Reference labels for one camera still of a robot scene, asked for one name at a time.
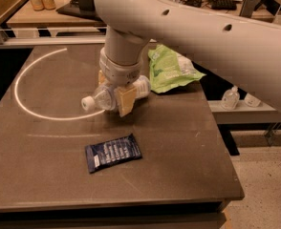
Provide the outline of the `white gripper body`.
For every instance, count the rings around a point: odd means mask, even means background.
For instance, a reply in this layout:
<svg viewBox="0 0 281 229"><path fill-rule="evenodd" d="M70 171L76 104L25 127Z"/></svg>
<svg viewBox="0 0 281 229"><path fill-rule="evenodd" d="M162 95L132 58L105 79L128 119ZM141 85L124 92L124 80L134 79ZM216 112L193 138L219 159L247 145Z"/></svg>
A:
<svg viewBox="0 0 281 229"><path fill-rule="evenodd" d="M130 66L113 62L106 54L105 49L100 51L99 66L106 79L116 86L125 86L134 83L140 76L143 60Z"/></svg>

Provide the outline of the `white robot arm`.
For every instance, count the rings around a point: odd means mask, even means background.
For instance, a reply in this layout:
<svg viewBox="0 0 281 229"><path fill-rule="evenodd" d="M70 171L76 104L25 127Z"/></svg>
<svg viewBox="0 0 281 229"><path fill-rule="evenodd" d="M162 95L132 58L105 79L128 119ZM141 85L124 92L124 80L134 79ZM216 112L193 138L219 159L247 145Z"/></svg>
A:
<svg viewBox="0 0 281 229"><path fill-rule="evenodd" d="M107 25L100 67L115 85L140 74L154 39L281 112L281 26L168 0L95 0Z"/></svg>

